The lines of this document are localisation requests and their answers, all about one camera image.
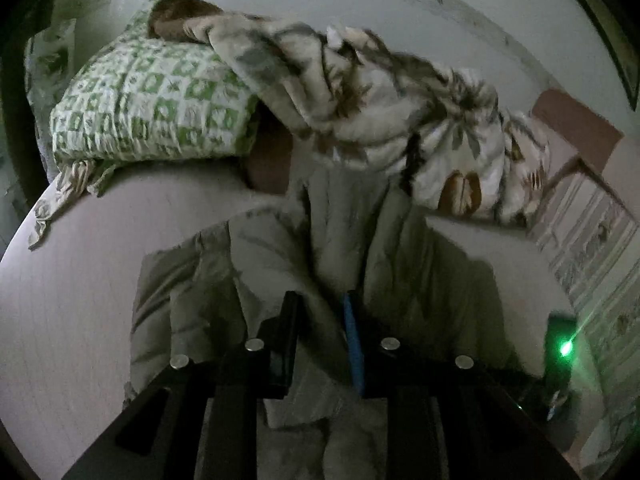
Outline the olive grey puffer jacket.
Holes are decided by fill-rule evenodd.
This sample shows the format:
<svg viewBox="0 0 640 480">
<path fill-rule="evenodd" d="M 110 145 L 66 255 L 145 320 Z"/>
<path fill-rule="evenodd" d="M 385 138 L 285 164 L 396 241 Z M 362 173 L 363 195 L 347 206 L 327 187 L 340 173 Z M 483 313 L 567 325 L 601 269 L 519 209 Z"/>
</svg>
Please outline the olive grey puffer jacket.
<svg viewBox="0 0 640 480">
<path fill-rule="evenodd" d="M 319 169 L 279 205 L 243 212 L 142 262 L 130 339 L 133 399 L 174 356 L 221 363 L 300 297 L 293 385 L 262 402 L 263 479 L 381 479 L 386 406 L 352 382 L 347 306 L 363 348 L 394 337 L 416 390 L 468 356 L 499 386 L 529 384 L 506 338 L 494 272 L 433 230 L 392 182 Z"/>
</svg>

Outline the striped patterned cushion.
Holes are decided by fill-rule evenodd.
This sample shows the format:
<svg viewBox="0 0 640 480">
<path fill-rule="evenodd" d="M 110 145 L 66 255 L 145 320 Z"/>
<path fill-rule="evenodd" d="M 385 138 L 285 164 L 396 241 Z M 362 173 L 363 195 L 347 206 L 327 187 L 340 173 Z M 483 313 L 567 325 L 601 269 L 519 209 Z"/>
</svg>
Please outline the striped patterned cushion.
<svg viewBox="0 0 640 480">
<path fill-rule="evenodd" d="M 579 453 L 599 479 L 639 427 L 639 223 L 600 183 L 559 180 L 529 232 L 577 318 L 603 400 Z"/>
</svg>

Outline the brown wooden headboard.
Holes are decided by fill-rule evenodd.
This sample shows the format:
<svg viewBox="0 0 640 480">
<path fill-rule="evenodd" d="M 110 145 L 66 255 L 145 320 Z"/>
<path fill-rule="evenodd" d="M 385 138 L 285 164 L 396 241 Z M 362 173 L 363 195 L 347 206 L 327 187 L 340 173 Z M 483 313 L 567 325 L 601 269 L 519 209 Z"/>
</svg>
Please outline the brown wooden headboard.
<svg viewBox="0 0 640 480">
<path fill-rule="evenodd" d="M 538 96 L 535 118 L 553 133 L 556 174 L 577 164 L 589 169 L 631 215 L 639 219 L 639 140 L 624 136 L 606 119 L 555 89 Z"/>
</svg>

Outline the pale pink bed sheet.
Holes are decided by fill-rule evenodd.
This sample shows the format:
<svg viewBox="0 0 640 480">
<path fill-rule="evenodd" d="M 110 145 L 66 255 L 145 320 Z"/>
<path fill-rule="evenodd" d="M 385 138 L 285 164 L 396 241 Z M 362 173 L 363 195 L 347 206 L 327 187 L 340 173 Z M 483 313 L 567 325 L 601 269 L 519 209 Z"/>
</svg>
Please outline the pale pink bed sheet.
<svg viewBox="0 0 640 480">
<path fill-rule="evenodd" d="M 122 408 L 143 258 L 274 203 L 218 164 L 129 170 L 1 260 L 1 419 L 43 479 L 62 477 Z"/>
</svg>

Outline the leaf print blanket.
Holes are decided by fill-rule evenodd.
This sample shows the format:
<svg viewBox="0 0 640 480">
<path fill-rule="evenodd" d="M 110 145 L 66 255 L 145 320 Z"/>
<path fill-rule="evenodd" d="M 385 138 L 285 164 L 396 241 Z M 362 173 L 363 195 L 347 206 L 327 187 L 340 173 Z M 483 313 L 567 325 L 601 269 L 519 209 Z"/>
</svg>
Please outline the leaf print blanket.
<svg viewBox="0 0 640 480">
<path fill-rule="evenodd" d="M 390 50 L 367 29 L 158 0 L 153 38 L 211 47 L 318 159 L 397 178 L 448 216 L 527 226 L 550 168 L 546 128 L 466 70 Z"/>
</svg>

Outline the green white checkered pillow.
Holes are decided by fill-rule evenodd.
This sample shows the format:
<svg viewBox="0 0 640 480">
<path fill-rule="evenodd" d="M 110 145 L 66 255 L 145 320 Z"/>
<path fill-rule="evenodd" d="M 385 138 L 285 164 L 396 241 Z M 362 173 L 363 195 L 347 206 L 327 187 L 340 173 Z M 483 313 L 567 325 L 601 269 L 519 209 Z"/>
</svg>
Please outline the green white checkered pillow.
<svg viewBox="0 0 640 480">
<path fill-rule="evenodd" d="M 152 35 L 150 21 L 198 0 L 151 0 L 70 81 L 50 114 L 53 157 L 187 160 L 246 156 L 256 96 L 204 44 Z"/>
</svg>

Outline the leaf print pillow behind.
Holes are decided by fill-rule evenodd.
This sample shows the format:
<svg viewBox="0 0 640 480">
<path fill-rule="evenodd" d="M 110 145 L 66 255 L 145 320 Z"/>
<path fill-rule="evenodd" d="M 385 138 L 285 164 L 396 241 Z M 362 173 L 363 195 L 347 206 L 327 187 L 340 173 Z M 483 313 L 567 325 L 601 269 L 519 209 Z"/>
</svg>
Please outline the leaf print pillow behind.
<svg viewBox="0 0 640 480">
<path fill-rule="evenodd" d="M 43 29 L 25 46 L 26 98 L 35 121 L 40 160 L 47 180 L 58 175 L 53 156 L 50 115 L 74 76 L 76 20 L 66 20 Z"/>
</svg>

